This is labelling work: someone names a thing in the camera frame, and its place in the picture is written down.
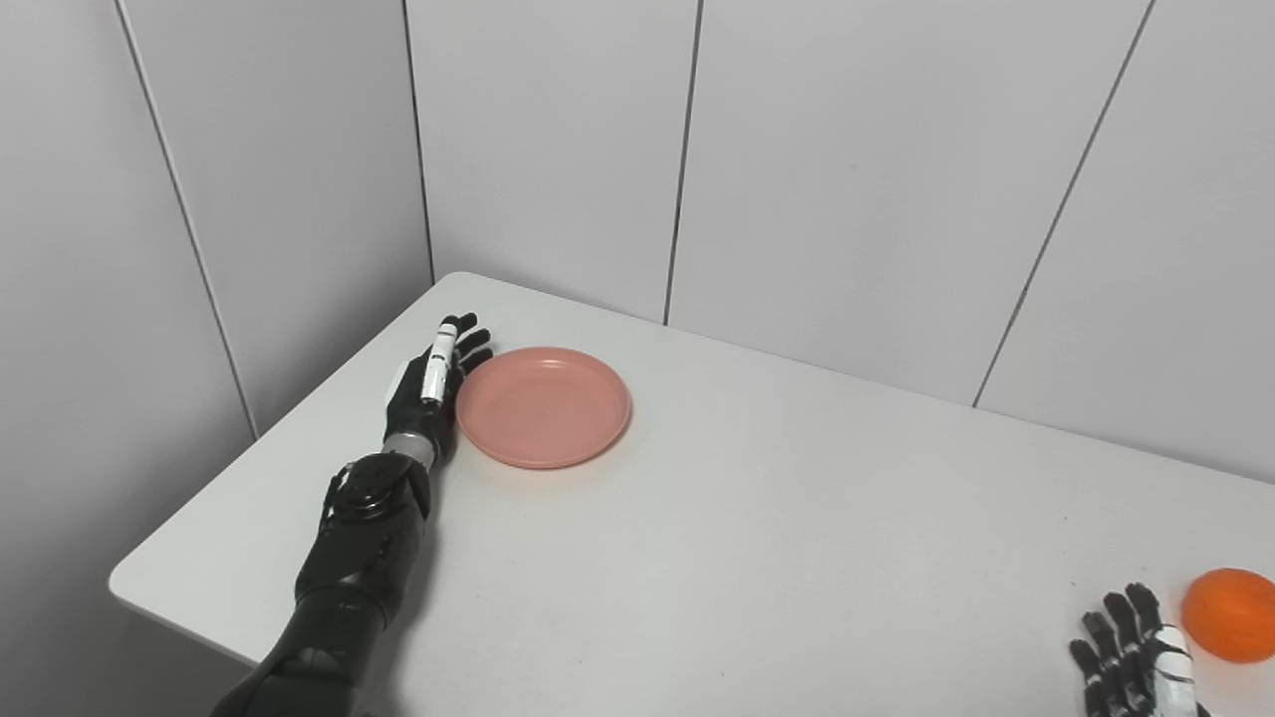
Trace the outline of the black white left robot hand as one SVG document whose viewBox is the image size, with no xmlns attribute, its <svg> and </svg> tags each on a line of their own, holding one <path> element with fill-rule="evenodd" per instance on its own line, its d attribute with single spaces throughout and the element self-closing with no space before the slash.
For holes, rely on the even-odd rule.
<svg viewBox="0 0 1275 717">
<path fill-rule="evenodd" d="M 470 373 L 493 358 L 491 332 L 474 313 L 442 318 L 432 344 L 411 358 L 385 410 L 382 448 L 433 469 L 456 447 L 458 394 Z"/>
</svg>

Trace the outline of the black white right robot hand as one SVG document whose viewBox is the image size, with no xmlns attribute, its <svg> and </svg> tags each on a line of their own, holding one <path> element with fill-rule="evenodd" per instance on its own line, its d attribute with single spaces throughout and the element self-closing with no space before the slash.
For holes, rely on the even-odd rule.
<svg viewBox="0 0 1275 717">
<path fill-rule="evenodd" d="M 1184 632 L 1162 617 L 1144 583 L 1111 592 L 1084 612 L 1084 638 L 1067 649 L 1082 676 L 1088 716 L 1213 716 L 1198 702 L 1193 656 Z"/>
</svg>

